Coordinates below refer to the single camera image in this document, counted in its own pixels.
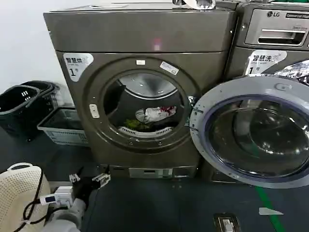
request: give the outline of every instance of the grey basket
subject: grey basket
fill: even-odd
[[[89,146],[75,108],[59,107],[37,127],[56,144]]]

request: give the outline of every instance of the grey floor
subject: grey floor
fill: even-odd
[[[98,174],[89,148],[56,145],[44,134],[26,143],[0,129],[0,148],[0,170],[26,161],[42,167],[50,181],[68,181],[68,175],[82,166],[84,175]],[[286,232],[308,230],[309,187],[265,192],[273,209],[284,213],[279,220]],[[215,232],[215,213],[235,214],[242,232],[274,232],[269,217],[258,214],[263,206],[255,187],[248,185],[113,178],[93,192],[82,232]]]

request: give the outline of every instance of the white laundry basket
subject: white laundry basket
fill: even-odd
[[[30,163],[17,163],[0,174],[0,232],[13,232],[24,224],[24,209],[27,204],[35,200],[41,175],[42,183],[38,198],[50,194],[49,183],[40,167],[32,166]],[[47,207],[47,205],[35,205],[29,221],[37,221],[44,217]],[[25,224],[20,231],[39,232],[43,226],[44,220],[35,225]]]

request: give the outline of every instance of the washing machine door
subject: washing machine door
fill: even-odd
[[[195,105],[190,132],[201,155],[226,175],[255,186],[309,184],[309,86],[276,75],[216,86]]]

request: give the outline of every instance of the lg logo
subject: lg logo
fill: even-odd
[[[268,11],[267,12],[267,17],[270,18],[270,17],[279,17],[280,16],[280,12],[272,12],[272,11]]]

